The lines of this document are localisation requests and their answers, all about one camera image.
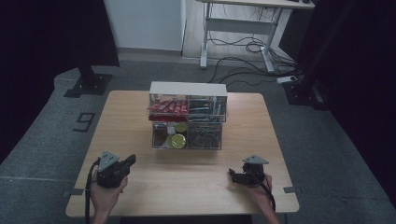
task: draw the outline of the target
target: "power strip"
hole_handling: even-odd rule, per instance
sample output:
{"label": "power strip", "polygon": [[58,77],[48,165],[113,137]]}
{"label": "power strip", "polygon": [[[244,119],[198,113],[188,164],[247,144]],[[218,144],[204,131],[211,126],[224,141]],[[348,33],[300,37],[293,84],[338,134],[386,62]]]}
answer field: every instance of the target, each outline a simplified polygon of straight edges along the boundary
{"label": "power strip", "polygon": [[292,82],[292,81],[297,81],[297,77],[291,76],[291,77],[279,77],[276,79],[277,84],[282,84],[285,82]]}

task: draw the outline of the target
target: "white wall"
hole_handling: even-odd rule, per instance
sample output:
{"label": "white wall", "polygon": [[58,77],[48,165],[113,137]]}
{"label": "white wall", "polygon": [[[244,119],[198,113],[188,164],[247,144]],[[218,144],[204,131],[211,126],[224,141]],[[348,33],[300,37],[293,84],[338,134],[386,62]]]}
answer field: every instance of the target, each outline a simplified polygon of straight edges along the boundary
{"label": "white wall", "polygon": [[182,50],[186,0],[105,0],[117,48]]}

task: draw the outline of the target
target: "human hand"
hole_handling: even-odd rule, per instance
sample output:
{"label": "human hand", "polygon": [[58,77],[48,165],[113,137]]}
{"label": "human hand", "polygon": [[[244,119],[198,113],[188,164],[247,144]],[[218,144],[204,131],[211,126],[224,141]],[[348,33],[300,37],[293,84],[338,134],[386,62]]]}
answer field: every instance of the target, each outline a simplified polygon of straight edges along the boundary
{"label": "human hand", "polygon": [[95,214],[93,223],[106,223],[113,207],[117,204],[123,189],[128,185],[128,176],[125,176],[116,189],[106,189],[97,185],[97,170],[93,173],[91,183],[91,200]]}
{"label": "human hand", "polygon": [[[268,174],[265,175],[265,180],[262,181],[265,187],[267,187],[270,192],[272,190],[272,177]],[[271,198],[270,195],[262,188],[262,186],[250,187],[244,186],[244,189],[247,191],[247,194],[253,200],[253,202],[260,208],[262,214],[265,216],[265,219],[268,223],[278,224],[279,219],[277,219],[276,213],[271,206]]]}
{"label": "human hand", "polygon": [[[270,191],[272,190],[272,177],[268,174],[265,175],[265,180],[262,181],[265,187],[267,187]],[[259,185],[256,187],[251,186],[244,186],[245,190],[247,191],[248,195],[251,199],[256,203],[268,203],[271,205],[271,200],[267,192]]]}

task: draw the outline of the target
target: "transparent storage box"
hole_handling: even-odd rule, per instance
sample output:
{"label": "transparent storage box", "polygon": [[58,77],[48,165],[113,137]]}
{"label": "transparent storage box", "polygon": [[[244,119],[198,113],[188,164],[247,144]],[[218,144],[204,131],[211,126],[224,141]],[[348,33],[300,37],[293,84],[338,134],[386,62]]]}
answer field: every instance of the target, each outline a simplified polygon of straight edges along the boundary
{"label": "transparent storage box", "polygon": [[153,122],[155,149],[221,149],[221,123]]}
{"label": "transparent storage box", "polygon": [[176,122],[225,122],[227,90],[223,84],[152,82],[148,119]]}
{"label": "transparent storage box", "polygon": [[221,149],[227,115],[224,84],[151,82],[153,148]]}

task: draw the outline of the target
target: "gray carpet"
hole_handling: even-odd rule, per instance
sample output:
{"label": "gray carpet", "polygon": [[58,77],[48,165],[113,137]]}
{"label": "gray carpet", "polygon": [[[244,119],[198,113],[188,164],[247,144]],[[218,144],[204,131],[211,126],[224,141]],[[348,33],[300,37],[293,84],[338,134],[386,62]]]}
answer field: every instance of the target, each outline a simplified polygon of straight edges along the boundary
{"label": "gray carpet", "polygon": [[[120,68],[94,70],[113,75],[105,95],[64,98],[79,73],[60,74],[48,103],[2,163],[0,223],[84,223],[83,218],[68,217],[64,211],[108,93],[148,91],[153,80],[207,82],[214,67],[201,70],[198,64],[121,61]],[[231,67],[221,67],[218,75],[224,76],[228,70]],[[254,84],[264,78],[242,75],[226,79],[226,83],[233,79]],[[275,82],[258,86],[237,82],[228,91],[264,96],[291,180],[299,190],[300,211],[286,218],[279,215],[282,222],[394,223],[395,208],[330,112],[289,105]],[[76,123],[81,113],[95,113],[86,133],[73,132],[81,128]],[[119,220],[113,217],[108,223]],[[262,223],[261,216],[252,220]]]}

